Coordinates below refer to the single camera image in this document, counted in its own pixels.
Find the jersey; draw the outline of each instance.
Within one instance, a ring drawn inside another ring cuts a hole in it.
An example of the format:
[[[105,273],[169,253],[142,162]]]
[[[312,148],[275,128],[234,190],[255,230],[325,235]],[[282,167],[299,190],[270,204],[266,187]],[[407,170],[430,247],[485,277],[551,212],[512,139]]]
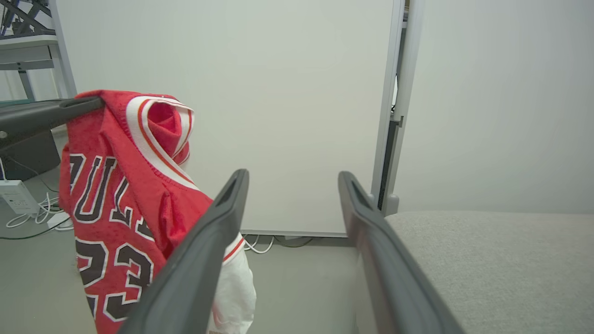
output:
[[[60,206],[99,334],[116,333],[212,200],[182,170],[194,111],[172,96],[98,90],[105,107],[67,123]],[[243,249],[227,247],[225,261]]]

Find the white wall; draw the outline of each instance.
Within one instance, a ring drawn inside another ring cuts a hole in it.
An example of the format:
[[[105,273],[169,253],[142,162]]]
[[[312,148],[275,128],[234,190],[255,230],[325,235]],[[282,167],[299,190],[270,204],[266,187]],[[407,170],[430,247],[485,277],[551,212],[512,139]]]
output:
[[[594,213],[593,15],[587,0],[425,1],[397,105],[399,211]]]
[[[188,173],[210,196],[249,169],[244,230],[344,235],[337,175],[370,189],[393,0],[56,3],[79,92],[194,108]]]
[[[29,82],[36,101],[58,98],[53,79],[53,68],[29,70]],[[27,98],[23,82],[17,71],[0,71],[0,101],[24,100]]]

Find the white garment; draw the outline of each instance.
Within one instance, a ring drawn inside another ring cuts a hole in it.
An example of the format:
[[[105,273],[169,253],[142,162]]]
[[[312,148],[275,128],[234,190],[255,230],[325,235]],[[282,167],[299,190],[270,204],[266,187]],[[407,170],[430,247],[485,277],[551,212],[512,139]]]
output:
[[[208,334],[246,334],[254,321],[256,291],[244,243],[238,234],[225,250],[208,321]]]

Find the black cable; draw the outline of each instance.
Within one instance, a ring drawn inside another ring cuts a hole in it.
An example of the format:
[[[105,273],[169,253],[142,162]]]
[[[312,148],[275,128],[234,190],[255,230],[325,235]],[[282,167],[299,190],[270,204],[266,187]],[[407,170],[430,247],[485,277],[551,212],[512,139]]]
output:
[[[64,219],[64,220],[62,220],[62,221],[61,221],[60,223],[58,223],[57,225],[54,225],[53,227],[51,227],[51,228],[48,228],[47,230],[45,230],[45,231],[43,231],[43,232],[39,232],[39,233],[37,233],[37,234],[29,235],[29,236],[27,236],[27,237],[20,237],[20,238],[8,238],[8,237],[0,237],[0,239],[3,239],[3,240],[24,240],[24,239],[30,239],[30,238],[34,238],[34,237],[36,237],[36,236],[38,236],[38,235],[42,235],[42,234],[44,234],[45,232],[49,232],[49,231],[51,231],[51,230],[55,229],[56,227],[58,227],[58,226],[62,225],[63,223],[65,223],[65,222],[66,222],[68,219],[70,219],[70,217],[68,217],[68,218],[66,218],[66,219]]]
[[[32,171],[32,172],[34,172],[34,173],[35,173],[35,175],[37,175],[37,176],[39,177],[39,179],[41,180],[41,182],[43,182],[43,184],[45,185],[45,187],[46,187],[47,189],[49,189],[49,191],[53,191],[54,193],[59,193],[59,191],[57,191],[57,190],[54,190],[54,189],[51,189],[51,188],[48,186],[48,184],[47,184],[47,183],[45,183],[45,181],[43,180],[43,178],[41,177],[41,175],[39,175],[39,173],[38,173],[38,172],[37,172],[35,169],[33,169],[33,168],[31,168],[31,167],[28,167],[28,166],[25,166],[25,165],[23,165],[22,163],[20,163],[20,162],[16,161],[16,160],[15,160],[13,157],[11,157],[10,155],[7,155],[6,157],[7,157],[7,158],[9,158],[9,159],[11,159],[11,160],[12,160],[12,161],[14,161],[15,163],[17,163],[17,164],[21,165],[22,167],[25,167],[25,168],[27,168],[29,171]]]
[[[300,245],[287,245],[287,244],[283,243],[280,239],[278,239],[275,235],[273,237],[281,246],[289,247],[289,248],[303,247],[303,246],[309,244],[313,240],[313,238],[310,238],[308,241],[305,241],[303,244],[300,244]]]

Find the white stripe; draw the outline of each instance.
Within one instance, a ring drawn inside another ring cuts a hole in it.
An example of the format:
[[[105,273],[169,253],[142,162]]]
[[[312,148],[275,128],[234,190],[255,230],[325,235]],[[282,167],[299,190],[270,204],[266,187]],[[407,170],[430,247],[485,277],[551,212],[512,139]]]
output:
[[[141,118],[142,124],[138,123],[138,108],[144,102],[148,102],[144,105],[143,110],[141,111]],[[175,161],[163,150],[159,142],[153,136],[153,133],[149,129],[149,119],[147,117],[149,113],[150,107],[154,103],[167,103],[168,105],[178,106],[180,108],[185,108],[191,110],[190,108],[184,106],[183,104],[179,103],[179,101],[168,99],[166,97],[154,97],[154,96],[137,96],[128,102],[128,106],[126,107],[126,121],[128,122],[128,128],[130,129],[130,135],[132,136],[132,140],[138,151],[144,156],[147,161],[153,165],[159,172],[161,172],[164,176],[170,178],[171,180],[191,189],[199,190],[198,187],[193,182],[188,182],[183,177],[180,177],[178,174],[173,171],[170,167],[168,167],[161,158],[151,149],[149,143],[144,138],[141,126],[144,129],[148,139],[151,141],[153,146],[157,149],[159,154],[163,159],[165,159],[171,166],[175,168],[181,175],[184,175],[189,180],[192,180],[188,174],[186,174]]]
[[[194,116],[194,112],[191,111],[190,109],[184,109],[184,108],[176,108],[178,110],[178,114],[179,114],[179,120],[181,123],[181,127],[182,127],[182,135],[179,136],[179,141],[178,141],[178,145],[175,147],[175,153],[173,153],[172,156],[176,156],[178,155],[179,151],[181,151],[184,148],[184,144],[186,143],[186,139],[189,138],[189,129],[190,129],[190,116]]]

